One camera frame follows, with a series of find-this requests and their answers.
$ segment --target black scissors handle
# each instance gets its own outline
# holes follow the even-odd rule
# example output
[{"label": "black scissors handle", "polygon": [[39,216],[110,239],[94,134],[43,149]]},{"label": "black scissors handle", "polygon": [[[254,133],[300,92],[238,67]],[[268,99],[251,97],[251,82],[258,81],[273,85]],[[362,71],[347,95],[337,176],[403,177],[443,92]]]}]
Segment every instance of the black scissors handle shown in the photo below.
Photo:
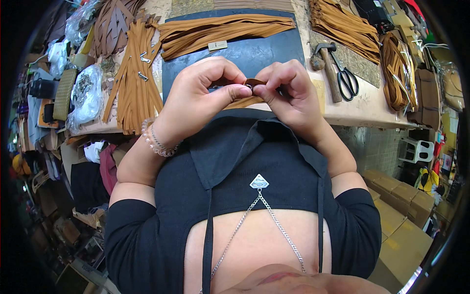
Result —
[{"label": "black scissors handle", "polygon": [[[344,94],[341,82],[343,82],[346,85],[346,89],[349,92],[348,96]],[[341,96],[347,101],[351,101],[355,96],[357,96],[357,94],[359,94],[359,83],[357,82],[357,78],[347,68],[344,68],[342,71],[338,72],[338,86],[339,86],[339,91],[341,92]]]}]

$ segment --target white plastic chair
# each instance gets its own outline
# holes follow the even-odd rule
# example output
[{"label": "white plastic chair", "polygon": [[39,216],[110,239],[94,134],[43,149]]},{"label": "white plastic chair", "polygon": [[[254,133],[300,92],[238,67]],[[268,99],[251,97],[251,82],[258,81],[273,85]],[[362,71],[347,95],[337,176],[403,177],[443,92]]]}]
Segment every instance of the white plastic chair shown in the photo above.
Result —
[{"label": "white plastic chair", "polygon": [[[402,141],[405,141],[407,143],[407,152],[413,153],[414,157],[413,159],[405,159],[405,158],[398,158],[399,160],[406,161],[406,162],[411,162],[411,163],[416,163],[418,161],[424,161],[424,162],[430,162],[432,160],[432,156],[434,153],[434,143],[429,142],[429,141],[423,141],[423,140],[413,140],[411,138],[402,138]],[[423,146],[423,143],[429,144],[429,147]],[[408,144],[411,144],[415,147],[414,150],[408,149]],[[421,153],[426,153],[426,157],[421,157]]]}]

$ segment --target black crop top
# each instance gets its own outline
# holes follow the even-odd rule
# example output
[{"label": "black crop top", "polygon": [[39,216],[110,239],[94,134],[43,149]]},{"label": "black crop top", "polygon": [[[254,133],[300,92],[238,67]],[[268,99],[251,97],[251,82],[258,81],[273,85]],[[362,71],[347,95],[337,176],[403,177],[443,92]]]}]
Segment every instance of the black crop top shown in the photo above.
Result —
[{"label": "black crop top", "polygon": [[[270,183],[263,196],[273,209],[317,213],[321,190],[332,273],[369,277],[380,252],[379,213],[364,189],[333,198],[326,164],[275,119],[214,120],[161,168],[156,209],[135,199],[110,207],[105,253],[111,280],[123,294],[183,293],[190,229],[208,219],[209,207],[211,216],[246,210],[257,196],[249,186],[257,174]],[[258,203],[257,209],[265,207]]]}]

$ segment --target stack of boxes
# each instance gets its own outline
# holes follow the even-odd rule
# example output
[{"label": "stack of boxes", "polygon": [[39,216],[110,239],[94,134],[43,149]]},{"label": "stack of boxes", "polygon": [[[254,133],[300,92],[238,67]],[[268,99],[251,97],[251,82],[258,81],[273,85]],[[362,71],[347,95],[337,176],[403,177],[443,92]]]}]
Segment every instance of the stack of boxes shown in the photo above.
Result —
[{"label": "stack of boxes", "polygon": [[397,293],[428,252],[432,238],[422,228],[434,198],[377,170],[366,170],[364,181],[380,213],[382,248],[369,281]]}]

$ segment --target clear bead bracelet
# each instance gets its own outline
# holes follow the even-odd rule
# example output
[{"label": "clear bead bracelet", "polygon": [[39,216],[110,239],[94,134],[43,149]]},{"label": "clear bead bracelet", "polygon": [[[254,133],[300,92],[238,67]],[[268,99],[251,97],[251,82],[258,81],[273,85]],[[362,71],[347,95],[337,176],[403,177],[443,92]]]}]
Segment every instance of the clear bead bracelet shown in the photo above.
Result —
[{"label": "clear bead bracelet", "polygon": [[155,132],[153,130],[153,122],[155,118],[148,118],[142,122],[142,136],[145,138],[145,142],[149,143],[150,148],[156,154],[163,156],[163,157],[170,157],[175,155],[176,151],[178,150],[178,145],[174,148],[166,148],[157,140],[155,137]]}]

